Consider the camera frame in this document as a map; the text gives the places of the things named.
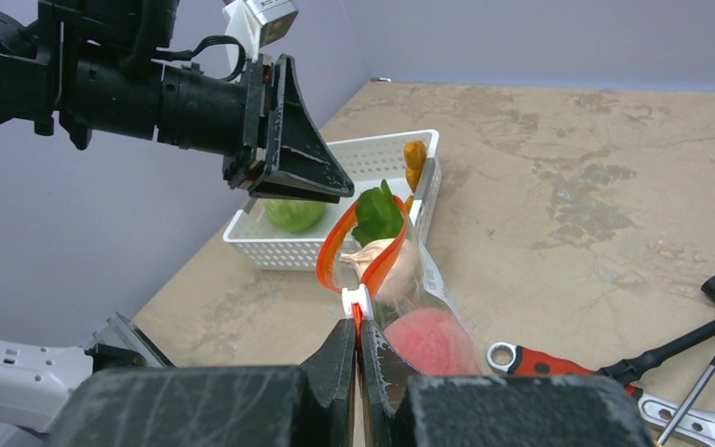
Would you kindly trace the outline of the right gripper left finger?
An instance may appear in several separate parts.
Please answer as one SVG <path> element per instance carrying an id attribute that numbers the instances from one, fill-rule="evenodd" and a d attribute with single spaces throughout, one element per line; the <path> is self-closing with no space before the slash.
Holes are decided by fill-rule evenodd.
<path id="1" fill-rule="evenodd" d="M 338 320 L 302 364 L 305 401 L 301 407 L 303 446 L 351 446 L 355 422 L 357 328 Z"/>

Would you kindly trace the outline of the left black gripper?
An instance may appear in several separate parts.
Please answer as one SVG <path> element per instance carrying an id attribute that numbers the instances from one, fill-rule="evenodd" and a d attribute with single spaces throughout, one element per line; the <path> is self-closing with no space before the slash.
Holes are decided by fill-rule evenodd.
<path id="1" fill-rule="evenodd" d="M 170 49 L 174 1 L 42 1 L 35 29 L 52 49 L 61 126 L 79 149 L 101 130 L 223 157 L 223 178 L 258 198 L 337 203 L 355 185 L 302 97 L 293 57 L 237 51 L 223 78 L 195 63 L 228 35 Z"/>

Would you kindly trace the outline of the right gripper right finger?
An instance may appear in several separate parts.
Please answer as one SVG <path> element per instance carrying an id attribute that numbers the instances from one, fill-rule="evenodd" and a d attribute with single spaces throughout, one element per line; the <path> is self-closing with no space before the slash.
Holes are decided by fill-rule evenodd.
<path id="1" fill-rule="evenodd" d="M 415 419 L 407 397 L 409 379 L 420 374 L 371 319 L 361 321 L 358 371 L 368 446 L 413 446 Z"/>

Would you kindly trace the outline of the pink peach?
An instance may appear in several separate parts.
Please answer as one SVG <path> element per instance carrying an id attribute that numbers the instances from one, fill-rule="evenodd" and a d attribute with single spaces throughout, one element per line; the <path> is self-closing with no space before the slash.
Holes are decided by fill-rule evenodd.
<path id="1" fill-rule="evenodd" d="M 480 375 L 474 344 L 448 310 L 428 307 L 398 318 L 384 329 L 390 345 L 429 375 Z"/>

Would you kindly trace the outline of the clear zip bag orange zipper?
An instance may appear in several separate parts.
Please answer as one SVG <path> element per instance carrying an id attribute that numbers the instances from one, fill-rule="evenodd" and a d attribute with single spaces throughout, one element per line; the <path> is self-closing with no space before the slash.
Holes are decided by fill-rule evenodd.
<path id="1" fill-rule="evenodd" d="M 375 323 L 384 344 L 417 371 L 481 373 L 474 343 L 399 197 L 364 193 L 331 229 L 316 273 L 341 294 L 349 318 Z"/>

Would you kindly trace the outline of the orange carrot with leaves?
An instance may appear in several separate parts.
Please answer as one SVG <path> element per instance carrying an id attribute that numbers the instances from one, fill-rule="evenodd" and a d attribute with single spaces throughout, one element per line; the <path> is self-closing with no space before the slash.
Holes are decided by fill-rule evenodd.
<path id="1" fill-rule="evenodd" d="M 357 224 L 352 229 L 352 237 L 361 247 L 376 240 L 395 238 L 405 223 L 386 180 L 360 194 L 355 215 Z"/>

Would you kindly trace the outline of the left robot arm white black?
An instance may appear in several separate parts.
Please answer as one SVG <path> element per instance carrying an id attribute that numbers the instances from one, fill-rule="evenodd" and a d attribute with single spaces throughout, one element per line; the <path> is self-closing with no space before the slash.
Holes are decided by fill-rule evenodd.
<path id="1" fill-rule="evenodd" d="M 136 314 L 244 200 L 217 156 L 0 126 L 0 339 L 79 345 Z"/>

